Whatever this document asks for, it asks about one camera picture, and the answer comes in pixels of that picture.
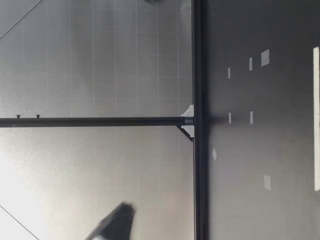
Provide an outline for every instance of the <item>white tape piece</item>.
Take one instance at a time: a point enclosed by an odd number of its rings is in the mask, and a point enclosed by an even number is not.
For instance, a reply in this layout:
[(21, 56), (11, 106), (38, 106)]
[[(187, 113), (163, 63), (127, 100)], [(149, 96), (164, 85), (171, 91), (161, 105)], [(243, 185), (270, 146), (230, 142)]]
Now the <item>white tape piece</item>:
[(261, 53), (261, 67), (266, 66), (270, 63), (270, 49)]
[(249, 71), (252, 71), (252, 69), (253, 69), (253, 58), (250, 57), (249, 58)]
[(250, 124), (254, 124), (254, 111), (250, 112)]
[(215, 149), (215, 148), (213, 148), (212, 156), (213, 156), (213, 160), (214, 160), (214, 161), (216, 161), (216, 160), (217, 160), (218, 155), (217, 155), (217, 152), (216, 152), (216, 149)]
[(268, 175), (264, 175), (264, 188), (271, 191), (271, 177)]
[(314, 189), (320, 191), (320, 51), (313, 49)]

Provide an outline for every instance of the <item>gray surface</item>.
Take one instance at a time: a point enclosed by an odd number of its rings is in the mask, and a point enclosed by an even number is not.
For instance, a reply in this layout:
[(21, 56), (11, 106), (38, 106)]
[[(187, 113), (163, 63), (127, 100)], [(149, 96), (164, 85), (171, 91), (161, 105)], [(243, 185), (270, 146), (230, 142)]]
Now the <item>gray surface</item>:
[[(1, 31), (22, 3), (0, 0)], [(174, 3), (46, 0), (0, 42), (0, 117), (178, 116), (191, 17)], [(132, 239), (194, 238), (193, 145), (176, 127), (0, 129), (0, 189), (41, 240), (82, 239), (121, 201)]]
[[(36, 2), (1, 0), (0, 34)], [(178, 116), (192, 104), (186, 6), (44, 1), (0, 42), (0, 117)], [(167, 77), (178, 88), (168, 96), (160, 93)], [(155, 94), (147, 97), (142, 78), (156, 81)], [(168, 102), (176, 108), (166, 111)]]
[[(210, 239), (318, 240), (313, 47), (320, 45), (320, 6), (300, 0), (211, 2), (210, 103), (221, 121), (211, 131), (210, 155), (215, 148), (217, 158), (210, 159)], [(270, 63), (262, 66), (267, 49)]]
[(0, 230), (1, 239), (35, 240), (31, 234), (18, 225), (2, 208), (0, 208), (0, 223), (5, 223), (5, 227), (2, 227)]

